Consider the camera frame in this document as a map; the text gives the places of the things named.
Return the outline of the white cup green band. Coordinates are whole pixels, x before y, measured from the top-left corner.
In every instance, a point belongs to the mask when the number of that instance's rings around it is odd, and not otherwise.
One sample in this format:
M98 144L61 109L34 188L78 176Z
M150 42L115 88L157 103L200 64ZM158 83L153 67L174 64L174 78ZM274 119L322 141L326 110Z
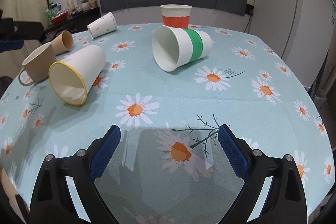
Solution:
M156 64L163 71L172 72L208 56L212 44L204 31L160 26L153 34L152 50Z

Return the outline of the dark side shelf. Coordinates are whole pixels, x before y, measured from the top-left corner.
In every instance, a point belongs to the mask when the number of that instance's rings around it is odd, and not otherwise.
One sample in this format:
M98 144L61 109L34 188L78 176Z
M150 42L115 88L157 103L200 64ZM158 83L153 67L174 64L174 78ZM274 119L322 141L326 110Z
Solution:
M71 16L69 19L46 28L38 41L42 44L50 42L62 31L69 31L71 34L86 31L88 24L100 18L100 16L101 12L99 7L87 10L79 15L75 15L74 17Z

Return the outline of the small potted plant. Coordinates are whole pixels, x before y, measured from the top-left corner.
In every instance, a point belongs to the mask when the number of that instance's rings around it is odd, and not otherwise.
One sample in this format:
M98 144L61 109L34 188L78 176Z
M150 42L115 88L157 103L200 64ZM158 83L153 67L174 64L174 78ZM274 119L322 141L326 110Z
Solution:
M82 10L83 10L83 11L88 11L88 10L91 9L91 6L90 6L88 0L82 0L82 2L81 2L81 6L82 6Z

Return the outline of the white cup yellow rim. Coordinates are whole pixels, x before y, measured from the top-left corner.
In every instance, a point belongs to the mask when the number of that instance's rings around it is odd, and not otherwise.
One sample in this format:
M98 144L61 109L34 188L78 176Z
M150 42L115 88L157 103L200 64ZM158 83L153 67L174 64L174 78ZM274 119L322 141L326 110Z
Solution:
M83 105L105 63L106 55L97 45L89 45L54 62L49 68L52 90L69 105Z

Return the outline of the white refrigerator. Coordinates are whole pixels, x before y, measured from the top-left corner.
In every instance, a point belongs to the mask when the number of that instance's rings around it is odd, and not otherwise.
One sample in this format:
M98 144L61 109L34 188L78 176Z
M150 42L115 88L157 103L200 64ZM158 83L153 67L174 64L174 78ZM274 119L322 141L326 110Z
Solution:
M303 86L312 86L334 31L334 0L255 0L249 33L288 65Z

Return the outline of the beige ceramic mug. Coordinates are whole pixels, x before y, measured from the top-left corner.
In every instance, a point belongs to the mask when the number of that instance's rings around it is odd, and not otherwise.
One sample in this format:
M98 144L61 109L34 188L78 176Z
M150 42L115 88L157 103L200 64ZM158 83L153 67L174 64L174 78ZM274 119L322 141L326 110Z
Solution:
M55 51L51 42L41 45L31 52L22 62L22 68L18 74L18 81L22 86L30 86L44 81L49 76L50 66L56 62ZM21 74L26 72L30 82L24 83Z

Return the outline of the tan paper cup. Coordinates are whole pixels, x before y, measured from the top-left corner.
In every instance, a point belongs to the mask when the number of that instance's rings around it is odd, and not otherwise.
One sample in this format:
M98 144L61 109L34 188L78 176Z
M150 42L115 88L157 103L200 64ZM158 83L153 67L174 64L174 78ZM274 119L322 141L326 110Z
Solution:
M69 52L74 48L74 39L69 31L63 31L51 42L55 55Z

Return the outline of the red bowl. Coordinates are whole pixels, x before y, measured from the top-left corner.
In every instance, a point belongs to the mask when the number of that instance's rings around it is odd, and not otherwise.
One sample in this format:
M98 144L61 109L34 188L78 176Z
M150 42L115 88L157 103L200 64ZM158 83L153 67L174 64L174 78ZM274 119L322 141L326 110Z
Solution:
M53 24L53 25L57 25L61 22L64 22L67 18L68 18L68 12L62 12L61 14L53 17L50 20L50 23Z

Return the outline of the green glass bottle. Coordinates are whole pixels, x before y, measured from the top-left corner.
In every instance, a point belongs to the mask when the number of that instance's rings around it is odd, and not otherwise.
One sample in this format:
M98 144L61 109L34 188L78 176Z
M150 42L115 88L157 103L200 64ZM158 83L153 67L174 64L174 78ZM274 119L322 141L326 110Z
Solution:
M57 10L57 5L54 2L50 2L48 10L47 10L47 15L48 15L48 20L49 24L51 24L51 20L56 16Z

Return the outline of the white cup orange band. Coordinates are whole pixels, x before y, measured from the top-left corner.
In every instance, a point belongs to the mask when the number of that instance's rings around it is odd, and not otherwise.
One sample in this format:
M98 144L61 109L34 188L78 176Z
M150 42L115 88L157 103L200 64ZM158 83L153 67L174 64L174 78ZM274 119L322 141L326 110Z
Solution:
M192 7L189 5L161 5L162 20L165 26L189 28Z

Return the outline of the white cup pink hearts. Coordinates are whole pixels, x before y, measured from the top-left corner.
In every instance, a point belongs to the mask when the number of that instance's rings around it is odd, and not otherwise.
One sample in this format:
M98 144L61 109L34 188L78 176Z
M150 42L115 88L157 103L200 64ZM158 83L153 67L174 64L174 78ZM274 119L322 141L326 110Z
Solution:
M104 16L88 24L87 29L92 39L95 39L102 35L116 31L117 22L114 15L111 12L108 12Z

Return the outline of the blue daisy tablecloth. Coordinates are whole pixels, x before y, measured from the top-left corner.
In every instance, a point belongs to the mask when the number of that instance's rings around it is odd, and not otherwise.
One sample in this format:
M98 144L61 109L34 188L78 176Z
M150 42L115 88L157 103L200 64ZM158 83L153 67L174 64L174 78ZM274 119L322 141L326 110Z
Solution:
M43 159L73 155L121 129L121 141L95 182L121 223L218 223L243 186L218 142L227 124L267 156L291 154L312 212L335 182L325 124L288 64L261 39L195 26L210 54L171 73L154 61L156 24L125 25L75 50L106 54L82 106L64 103L48 82L16 78L1 98L1 163L26 202Z

